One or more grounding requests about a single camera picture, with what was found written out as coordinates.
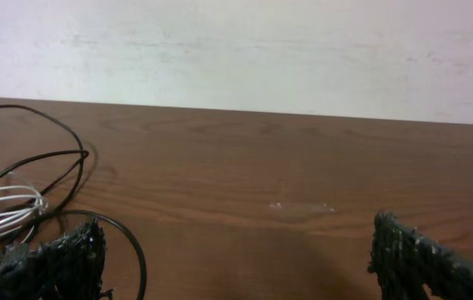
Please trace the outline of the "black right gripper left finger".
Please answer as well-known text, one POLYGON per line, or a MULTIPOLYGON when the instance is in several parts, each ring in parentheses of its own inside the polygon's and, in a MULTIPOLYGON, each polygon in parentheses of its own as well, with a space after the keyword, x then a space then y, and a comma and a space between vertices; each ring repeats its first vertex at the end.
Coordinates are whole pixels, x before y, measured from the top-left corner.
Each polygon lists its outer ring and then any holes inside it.
POLYGON ((0 252, 0 300, 95 300, 102 289, 106 240, 96 219, 31 250, 12 243, 0 252))

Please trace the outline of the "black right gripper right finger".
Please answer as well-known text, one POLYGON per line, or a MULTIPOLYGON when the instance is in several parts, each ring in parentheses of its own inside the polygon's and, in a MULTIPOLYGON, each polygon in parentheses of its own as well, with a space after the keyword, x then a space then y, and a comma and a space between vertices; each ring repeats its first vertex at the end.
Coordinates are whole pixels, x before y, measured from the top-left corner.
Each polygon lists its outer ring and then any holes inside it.
POLYGON ((473 300, 473 261, 424 237, 396 215, 375 215, 369 273, 383 299, 473 300))

